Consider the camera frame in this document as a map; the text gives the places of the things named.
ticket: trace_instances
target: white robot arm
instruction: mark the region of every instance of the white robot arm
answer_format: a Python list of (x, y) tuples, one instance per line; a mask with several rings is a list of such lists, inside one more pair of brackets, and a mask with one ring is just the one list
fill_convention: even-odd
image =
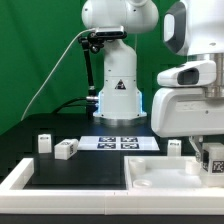
[(88, 0), (82, 20), (87, 28), (123, 26), (127, 33), (144, 33), (156, 26), (158, 10), (151, 0)]
[(164, 19), (164, 42), (175, 54), (194, 56), (161, 72), (152, 106), (152, 129), (161, 137), (190, 136), (207, 186), (224, 186), (224, 145), (203, 135), (224, 134), (224, 1), (181, 0)]
[[(121, 26), (127, 33), (137, 34), (155, 27), (158, 10), (151, 0), (88, 0), (82, 19), (87, 28), (98, 27), (103, 35), (113, 35), (111, 30), (116, 34)], [(113, 126), (144, 121), (146, 113), (136, 86), (135, 51), (122, 40), (105, 42), (104, 50), (104, 88), (99, 93), (98, 111), (93, 114), (95, 121)]]

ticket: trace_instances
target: warning label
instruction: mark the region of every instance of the warning label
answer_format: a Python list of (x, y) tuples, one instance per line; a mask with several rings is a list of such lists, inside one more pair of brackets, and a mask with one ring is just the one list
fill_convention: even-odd
[(126, 87), (124, 85), (124, 82), (122, 80), (120, 80), (118, 82), (117, 86), (115, 87), (115, 89), (126, 90)]

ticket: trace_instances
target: green screen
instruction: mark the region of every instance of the green screen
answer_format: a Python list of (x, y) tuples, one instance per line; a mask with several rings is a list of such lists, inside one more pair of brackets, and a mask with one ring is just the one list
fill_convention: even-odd
[[(159, 88), (159, 72), (184, 62), (163, 44), (163, 18), (175, 0), (154, 0), (160, 18), (151, 33), (138, 35), (138, 88), (143, 107), (151, 113)], [(0, 134), (18, 123), (48, 74), (71, 42), (85, 27), (81, 9), (85, 0), (0, 1)], [(125, 43), (134, 47), (135, 36)], [(91, 55), (97, 89), (103, 87), (103, 52)], [(62, 103), (88, 94), (85, 60), (76, 42), (27, 115), (50, 113)], [(84, 113), (84, 109), (63, 110)]]

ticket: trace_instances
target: small white cube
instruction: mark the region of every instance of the small white cube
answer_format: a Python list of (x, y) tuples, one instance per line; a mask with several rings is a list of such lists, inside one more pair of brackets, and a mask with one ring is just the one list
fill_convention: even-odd
[(79, 141), (77, 139), (65, 139), (54, 147), (55, 159), (68, 160), (77, 152)]
[(38, 135), (38, 152), (39, 153), (51, 153), (51, 135), (42, 134)]
[(168, 141), (167, 156), (181, 156), (181, 140), (172, 139)]

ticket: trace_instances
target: black table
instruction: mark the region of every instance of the black table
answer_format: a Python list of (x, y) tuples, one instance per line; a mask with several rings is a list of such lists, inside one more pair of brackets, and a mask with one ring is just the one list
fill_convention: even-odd
[[(114, 128), (94, 124), (85, 115), (37, 114), (26, 118), (0, 136), (0, 183), (23, 159), (34, 158), (35, 173), (26, 189), (126, 189), (124, 156), (166, 155), (168, 139), (156, 137), (160, 151), (78, 151), (70, 160), (54, 160), (53, 153), (37, 153), (37, 136), (51, 134), (53, 145), (81, 136), (153, 136), (150, 122)], [(192, 155), (187, 138), (182, 153)], [(0, 223), (216, 223), (223, 216), (178, 215), (0, 215)]]

